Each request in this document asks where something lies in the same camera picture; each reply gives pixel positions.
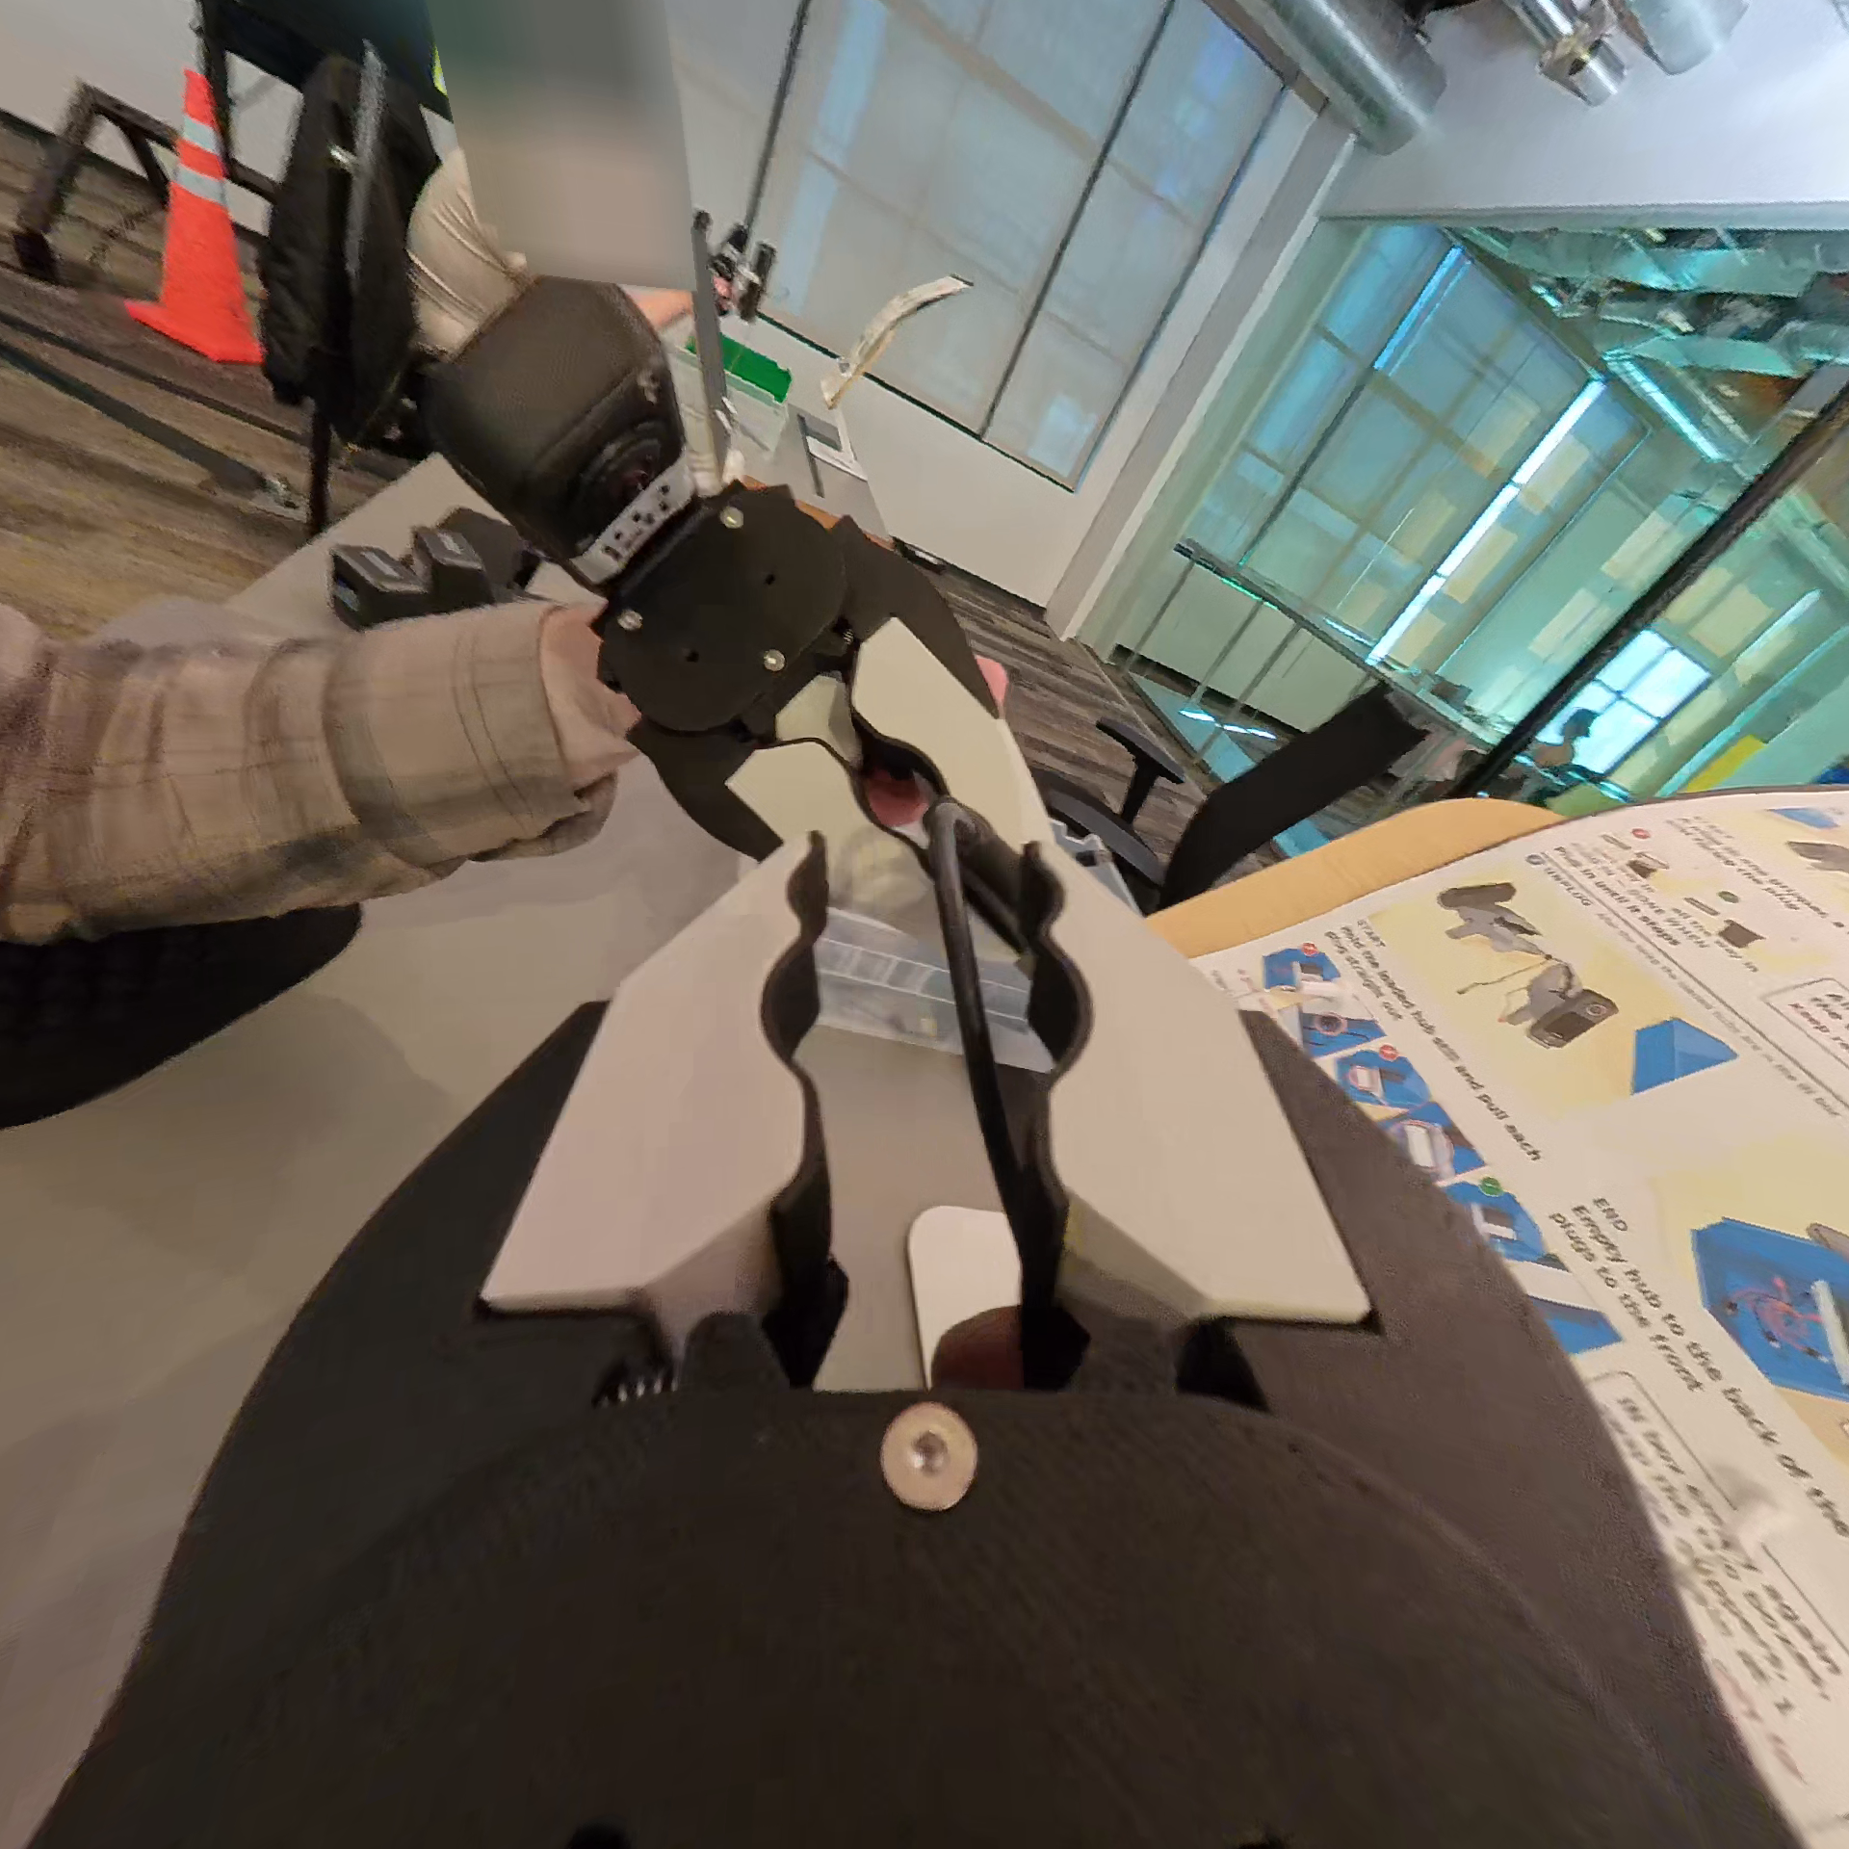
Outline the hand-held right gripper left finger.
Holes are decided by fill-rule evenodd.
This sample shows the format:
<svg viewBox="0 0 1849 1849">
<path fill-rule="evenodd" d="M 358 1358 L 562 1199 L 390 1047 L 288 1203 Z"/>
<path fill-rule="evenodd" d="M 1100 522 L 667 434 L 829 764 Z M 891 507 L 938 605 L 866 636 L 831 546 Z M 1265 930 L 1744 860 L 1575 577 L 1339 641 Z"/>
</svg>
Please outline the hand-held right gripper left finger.
<svg viewBox="0 0 1849 1849">
<path fill-rule="evenodd" d="M 793 1383 L 846 1310 L 816 1084 L 819 833 L 623 978 L 483 1284 L 496 1311 L 626 1310 L 672 1356 L 741 1314 Z"/>
</svg>

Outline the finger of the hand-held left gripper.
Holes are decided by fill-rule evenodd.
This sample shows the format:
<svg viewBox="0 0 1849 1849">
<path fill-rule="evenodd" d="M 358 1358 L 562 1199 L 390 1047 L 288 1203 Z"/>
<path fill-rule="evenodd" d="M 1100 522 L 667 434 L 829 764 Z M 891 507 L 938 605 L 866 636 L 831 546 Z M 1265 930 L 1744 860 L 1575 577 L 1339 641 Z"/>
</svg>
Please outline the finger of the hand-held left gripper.
<svg viewBox="0 0 1849 1849">
<path fill-rule="evenodd" d="M 1047 807 L 959 619 L 842 619 L 839 634 L 866 810 L 873 772 L 884 772 L 911 778 L 924 800 L 959 804 L 1011 849 L 1046 846 Z"/>
<path fill-rule="evenodd" d="M 872 868 L 873 816 L 851 752 L 814 734 L 759 745 L 724 788 L 777 842 L 820 838 L 829 895 L 855 895 L 857 876 Z"/>
</svg>

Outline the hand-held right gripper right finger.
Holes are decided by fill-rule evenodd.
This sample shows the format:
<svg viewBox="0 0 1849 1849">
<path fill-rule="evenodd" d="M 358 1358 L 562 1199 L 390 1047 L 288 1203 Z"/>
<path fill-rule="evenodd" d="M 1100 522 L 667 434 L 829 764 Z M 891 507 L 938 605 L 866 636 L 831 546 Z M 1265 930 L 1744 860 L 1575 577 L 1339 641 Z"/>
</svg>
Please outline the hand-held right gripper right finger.
<svg viewBox="0 0 1849 1849">
<path fill-rule="evenodd" d="M 1236 1001 L 1056 847 L 1014 858 L 1027 1021 L 984 1142 L 1022 1262 L 1026 1383 L 1068 1383 L 1109 1323 L 1364 1329 L 1372 1295 Z"/>
</svg>

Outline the clear plastic bin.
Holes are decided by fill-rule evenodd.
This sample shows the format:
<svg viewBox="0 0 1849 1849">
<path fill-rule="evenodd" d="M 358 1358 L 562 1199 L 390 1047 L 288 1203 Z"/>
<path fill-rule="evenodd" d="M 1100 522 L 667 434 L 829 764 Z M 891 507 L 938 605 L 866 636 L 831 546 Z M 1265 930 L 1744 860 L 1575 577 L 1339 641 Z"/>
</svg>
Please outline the clear plastic bin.
<svg viewBox="0 0 1849 1849">
<path fill-rule="evenodd" d="M 938 939 L 831 908 L 814 957 L 820 1027 L 945 1054 L 962 1049 L 955 990 Z M 1053 1054 L 1027 1021 L 1027 972 L 1017 962 L 985 956 L 977 959 L 977 972 L 997 1064 L 1047 1075 Z"/>
</svg>

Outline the person's left forearm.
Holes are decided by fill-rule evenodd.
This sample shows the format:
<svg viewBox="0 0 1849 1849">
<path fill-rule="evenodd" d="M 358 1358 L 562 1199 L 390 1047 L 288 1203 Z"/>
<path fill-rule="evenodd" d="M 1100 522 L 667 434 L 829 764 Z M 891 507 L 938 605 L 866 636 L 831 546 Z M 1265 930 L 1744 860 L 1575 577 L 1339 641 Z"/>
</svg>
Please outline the person's left forearm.
<svg viewBox="0 0 1849 1849">
<path fill-rule="evenodd" d="M 407 893 L 596 833 L 636 707 L 586 608 L 341 638 L 75 642 L 3 620 L 3 935 L 49 944 Z"/>
</svg>

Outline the person's left hand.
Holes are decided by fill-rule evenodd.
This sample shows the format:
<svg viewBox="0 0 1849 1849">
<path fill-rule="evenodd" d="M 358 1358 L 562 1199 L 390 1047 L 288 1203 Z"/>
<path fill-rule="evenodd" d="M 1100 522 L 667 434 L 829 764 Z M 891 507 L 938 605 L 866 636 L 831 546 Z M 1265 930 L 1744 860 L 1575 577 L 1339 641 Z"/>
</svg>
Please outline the person's left hand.
<svg viewBox="0 0 1849 1849">
<path fill-rule="evenodd" d="M 1009 669 L 982 653 L 977 655 L 977 669 L 991 695 L 1004 708 L 1011 690 Z M 922 778 L 873 766 L 862 770 L 862 796 L 878 825 L 900 831 L 922 828 L 935 800 L 933 791 Z"/>
</svg>

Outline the white stand base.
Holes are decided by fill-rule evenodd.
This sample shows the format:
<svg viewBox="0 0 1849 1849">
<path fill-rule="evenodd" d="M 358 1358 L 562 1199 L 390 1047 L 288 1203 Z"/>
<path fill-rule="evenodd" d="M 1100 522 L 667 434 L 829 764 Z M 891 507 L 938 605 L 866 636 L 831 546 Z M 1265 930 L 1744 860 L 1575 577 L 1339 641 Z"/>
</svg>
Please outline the white stand base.
<svg viewBox="0 0 1849 1849">
<path fill-rule="evenodd" d="M 947 1334 L 1022 1300 L 1022 1262 L 997 1208 L 924 1208 L 907 1233 L 907 1267 L 924 1380 L 933 1380 Z"/>
</svg>

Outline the small black adapter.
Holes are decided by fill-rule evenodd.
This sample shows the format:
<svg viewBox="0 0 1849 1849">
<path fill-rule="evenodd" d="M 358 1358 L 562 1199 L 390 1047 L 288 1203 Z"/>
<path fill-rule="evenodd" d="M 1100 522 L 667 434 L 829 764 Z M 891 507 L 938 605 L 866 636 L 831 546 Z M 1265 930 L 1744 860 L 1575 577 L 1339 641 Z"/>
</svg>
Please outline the small black adapter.
<svg viewBox="0 0 1849 1849">
<path fill-rule="evenodd" d="M 432 611 L 426 577 L 381 546 L 332 546 L 331 608 L 349 632 L 378 630 Z"/>
<path fill-rule="evenodd" d="M 423 611 L 439 617 L 525 599 L 541 554 L 507 522 L 457 507 L 440 524 L 412 529 L 409 563 Z"/>
</svg>

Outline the white desk lamp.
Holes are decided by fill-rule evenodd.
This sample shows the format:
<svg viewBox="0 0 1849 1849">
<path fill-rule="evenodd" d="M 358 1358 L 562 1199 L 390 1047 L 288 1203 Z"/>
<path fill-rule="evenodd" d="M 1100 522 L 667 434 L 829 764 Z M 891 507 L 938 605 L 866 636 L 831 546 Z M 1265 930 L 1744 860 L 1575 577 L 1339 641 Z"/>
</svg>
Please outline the white desk lamp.
<svg viewBox="0 0 1849 1849">
<path fill-rule="evenodd" d="M 916 284 L 903 292 L 891 294 L 862 326 L 849 350 L 835 361 L 835 369 L 823 373 L 819 392 L 827 409 L 837 409 L 846 394 L 868 377 L 868 372 L 884 357 L 893 337 L 921 312 L 951 302 L 962 292 L 971 292 L 973 284 L 959 275 L 945 273 L 926 284 Z"/>
</svg>

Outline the printed instruction sheet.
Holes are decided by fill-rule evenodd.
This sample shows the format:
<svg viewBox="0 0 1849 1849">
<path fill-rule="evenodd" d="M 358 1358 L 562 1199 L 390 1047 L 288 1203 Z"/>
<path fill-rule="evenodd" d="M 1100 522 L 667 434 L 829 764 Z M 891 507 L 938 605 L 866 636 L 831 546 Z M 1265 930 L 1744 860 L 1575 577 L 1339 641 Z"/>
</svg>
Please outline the printed instruction sheet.
<svg viewBox="0 0 1849 1849">
<path fill-rule="evenodd" d="M 1843 785 L 1542 828 L 1197 967 L 1568 1352 L 1768 1784 L 1845 1841 Z"/>
</svg>

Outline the black wrist rest pad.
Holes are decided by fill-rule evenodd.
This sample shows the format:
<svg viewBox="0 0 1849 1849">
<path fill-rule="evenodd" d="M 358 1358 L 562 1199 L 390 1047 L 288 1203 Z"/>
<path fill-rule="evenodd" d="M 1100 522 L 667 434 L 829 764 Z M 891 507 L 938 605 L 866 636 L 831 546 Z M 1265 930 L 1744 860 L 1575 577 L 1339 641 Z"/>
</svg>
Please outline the black wrist rest pad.
<svg viewBox="0 0 1849 1849">
<path fill-rule="evenodd" d="M 358 905 L 3 946 L 3 1127 L 109 1095 L 349 948 Z"/>
</svg>

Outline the orange plastic object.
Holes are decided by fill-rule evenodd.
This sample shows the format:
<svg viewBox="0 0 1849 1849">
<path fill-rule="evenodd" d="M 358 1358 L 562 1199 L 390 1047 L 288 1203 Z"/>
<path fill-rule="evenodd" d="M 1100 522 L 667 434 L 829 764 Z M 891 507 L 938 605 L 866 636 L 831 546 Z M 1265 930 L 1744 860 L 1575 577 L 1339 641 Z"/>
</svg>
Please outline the orange plastic object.
<svg viewBox="0 0 1849 1849">
<path fill-rule="evenodd" d="M 185 77 L 169 180 L 160 292 L 124 306 L 142 327 L 210 362 L 259 368 L 264 355 L 247 300 L 226 184 L 213 91 L 193 66 Z"/>
</svg>

